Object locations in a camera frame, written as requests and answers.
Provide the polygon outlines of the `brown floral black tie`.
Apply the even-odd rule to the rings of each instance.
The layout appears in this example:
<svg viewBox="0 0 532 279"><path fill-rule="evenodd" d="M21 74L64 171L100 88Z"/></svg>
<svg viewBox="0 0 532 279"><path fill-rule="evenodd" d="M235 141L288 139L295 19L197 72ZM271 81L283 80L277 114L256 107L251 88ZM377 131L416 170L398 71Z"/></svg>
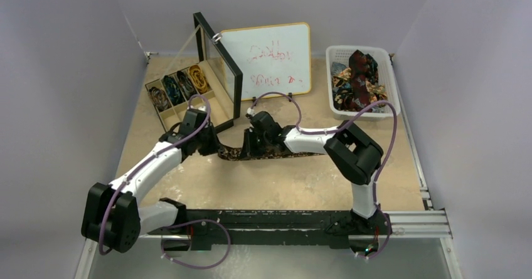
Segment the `brown floral black tie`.
<svg viewBox="0 0 532 279"><path fill-rule="evenodd" d="M222 145L216 152L217 156L225 161L257 161L267 159L287 159L295 157L310 157L322 155L322 153L313 152L299 152L293 153L289 151L279 152L275 150L258 151L255 153L246 152L242 147L230 147Z"/></svg>

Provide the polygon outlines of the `white plastic basket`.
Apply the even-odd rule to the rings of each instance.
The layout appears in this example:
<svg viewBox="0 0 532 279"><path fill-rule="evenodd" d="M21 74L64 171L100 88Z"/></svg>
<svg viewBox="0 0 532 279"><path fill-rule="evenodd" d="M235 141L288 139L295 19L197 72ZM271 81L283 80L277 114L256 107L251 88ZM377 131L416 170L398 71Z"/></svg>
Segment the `white plastic basket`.
<svg viewBox="0 0 532 279"><path fill-rule="evenodd" d="M370 46L337 45L326 50L329 106L336 119L347 119L380 100L396 114L401 106L388 52Z"/></svg>

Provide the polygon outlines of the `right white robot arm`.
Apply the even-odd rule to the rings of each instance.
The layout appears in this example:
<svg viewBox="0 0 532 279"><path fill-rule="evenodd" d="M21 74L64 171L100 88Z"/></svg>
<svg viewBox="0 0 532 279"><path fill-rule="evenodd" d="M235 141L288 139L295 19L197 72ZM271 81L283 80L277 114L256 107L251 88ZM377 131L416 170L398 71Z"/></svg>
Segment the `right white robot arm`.
<svg viewBox="0 0 532 279"><path fill-rule="evenodd" d="M327 155L351 184L352 224L367 233L377 224L376 175L383 149L355 123L345 120L338 127L302 129L281 126L266 111L248 112L240 160L295 157L299 154Z"/></svg>

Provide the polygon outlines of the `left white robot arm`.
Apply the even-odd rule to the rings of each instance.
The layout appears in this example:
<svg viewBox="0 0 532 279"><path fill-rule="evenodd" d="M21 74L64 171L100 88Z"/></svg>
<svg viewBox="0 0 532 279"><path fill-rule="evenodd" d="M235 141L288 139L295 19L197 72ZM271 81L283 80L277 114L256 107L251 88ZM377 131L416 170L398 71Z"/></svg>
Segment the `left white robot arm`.
<svg viewBox="0 0 532 279"><path fill-rule="evenodd" d="M184 119L162 134L152 150L132 169L108 184L95 183L88 191L81 234L97 242L101 255L129 251L138 237L164 227L171 234L187 226L185 206L162 199L148 208L139 203L171 170L194 153L211 155L220 142L208 108L190 108Z"/></svg>

